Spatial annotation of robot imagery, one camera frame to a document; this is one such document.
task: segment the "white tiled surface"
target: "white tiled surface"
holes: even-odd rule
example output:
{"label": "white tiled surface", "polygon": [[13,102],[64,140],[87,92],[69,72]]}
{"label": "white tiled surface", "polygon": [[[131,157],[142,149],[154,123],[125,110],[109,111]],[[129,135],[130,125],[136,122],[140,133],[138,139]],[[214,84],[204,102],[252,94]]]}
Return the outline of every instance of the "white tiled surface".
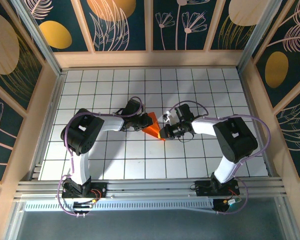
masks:
{"label": "white tiled surface", "polygon": [[[80,109],[113,113],[138,96],[158,119],[183,100],[207,107],[209,116],[250,114],[235,68],[72,70],[60,98],[43,161],[40,180],[58,180],[69,173],[69,155],[60,139],[69,119]],[[189,103],[194,115],[203,109]],[[253,123],[245,119],[255,134]],[[190,134],[184,136],[188,141]],[[92,179],[206,178],[218,167],[222,152],[215,137],[196,134],[189,142],[161,141],[138,132],[102,132],[89,153]],[[245,163],[237,176],[267,176],[262,157]]]}

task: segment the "orange triangular block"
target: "orange triangular block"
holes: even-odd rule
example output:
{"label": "orange triangular block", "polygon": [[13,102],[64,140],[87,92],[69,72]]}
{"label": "orange triangular block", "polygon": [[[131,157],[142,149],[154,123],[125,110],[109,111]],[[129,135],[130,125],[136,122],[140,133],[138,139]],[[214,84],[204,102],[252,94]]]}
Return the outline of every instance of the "orange triangular block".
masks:
{"label": "orange triangular block", "polygon": [[146,134],[149,134],[149,135],[157,138],[157,139],[161,139],[161,140],[165,141],[165,139],[162,139],[159,136],[160,127],[159,127],[158,120],[157,120],[155,113],[150,112],[150,113],[148,113],[148,116],[150,118],[152,118],[153,124],[151,126],[146,127],[145,129],[142,129],[142,131]]}

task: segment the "purple cable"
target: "purple cable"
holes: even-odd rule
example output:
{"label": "purple cable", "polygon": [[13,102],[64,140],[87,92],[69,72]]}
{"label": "purple cable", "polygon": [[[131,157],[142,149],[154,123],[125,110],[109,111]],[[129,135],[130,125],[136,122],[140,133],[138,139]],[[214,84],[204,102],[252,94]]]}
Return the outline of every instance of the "purple cable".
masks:
{"label": "purple cable", "polygon": [[231,214],[237,214],[239,213],[242,209],[244,209],[244,207],[247,205],[248,203],[248,199],[249,199],[249,191],[248,191],[248,186],[246,185],[246,183],[244,181],[242,181],[240,178],[236,177],[236,179],[238,179],[244,186],[245,190],[246,190],[246,198],[244,201],[244,204],[236,211],[231,211],[231,212],[220,212],[218,211],[217,214],[222,214],[222,215],[231,215]]}
{"label": "purple cable", "polygon": [[184,100],[184,101],[181,101],[181,102],[178,102],[177,104],[175,104],[172,108],[170,108],[169,112],[171,112],[173,109],[176,108],[176,106],[182,104],[182,103],[194,103],[194,104],[197,104],[198,106],[202,107],[205,111],[206,111],[206,114],[204,114],[203,116],[208,116],[209,115],[209,112],[208,110],[206,109],[206,107],[204,107],[201,103],[198,103],[196,101],[192,101],[192,100]]}
{"label": "purple cable", "polygon": [[61,207],[61,209],[66,213],[66,214],[69,214],[69,215],[72,215],[72,216],[77,216],[77,217],[81,217],[81,216],[84,216],[83,214],[75,214],[75,213],[72,213],[72,212],[69,212],[67,211],[61,204],[61,200],[60,200],[60,196],[59,196],[59,192],[60,192],[60,186],[61,186],[61,182],[63,181],[63,178],[64,177],[71,177],[74,173],[75,173],[75,167],[74,167],[74,153],[72,150],[69,149],[69,145],[68,145],[68,131],[69,131],[69,128],[70,128],[70,124],[73,122],[73,120],[75,120],[76,118],[80,117],[80,116],[84,116],[84,115],[94,115],[94,116],[101,116],[101,117],[117,117],[117,118],[129,118],[129,117],[132,117],[136,114],[138,114],[138,112],[142,109],[142,101],[141,99],[138,97],[138,96],[133,96],[130,98],[131,99],[138,99],[139,102],[140,102],[140,106],[139,106],[139,109],[133,113],[133,114],[129,114],[129,115],[116,115],[116,114],[106,114],[106,113],[95,113],[95,112],[81,112],[81,113],[78,113],[76,115],[74,115],[70,121],[68,122],[68,124],[66,125],[65,127],[65,132],[64,132],[64,145],[65,145],[65,148],[66,150],[70,153],[70,161],[71,161],[71,172],[72,174],[70,175],[63,175],[59,181],[59,184],[58,184],[58,189],[57,189],[57,194],[56,194],[56,197],[57,197],[57,200],[58,200],[58,203]]}
{"label": "purple cable", "polygon": [[227,119],[232,119],[232,118],[249,118],[249,119],[253,119],[253,120],[256,120],[258,121],[259,123],[261,123],[265,129],[266,129],[266,132],[267,132],[267,141],[264,145],[264,147],[256,152],[255,154],[252,154],[251,156],[248,156],[247,158],[244,158],[242,159],[241,161],[239,161],[240,164],[238,164],[235,169],[232,171],[231,175],[234,177],[237,170],[242,166],[242,164],[246,161],[248,161],[249,159],[252,159],[254,158],[255,156],[259,155],[259,154],[262,154],[266,149],[267,147],[269,146],[270,144],[270,141],[271,141],[271,132],[270,132],[270,129],[269,127],[267,126],[267,124],[262,121],[260,118],[258,117],[255,117],[255,116],[250,116],[250,115],[244,115],[244,114],[238,114],[238,115],[232,115],[232,116],[225,116],[225,117],[220,117],[220,118],[217,118],[217,117],[203,117],[203,119],[206,119],[206,120],[212,120],[212,121],[222,121],[222,120],[227,120]]}

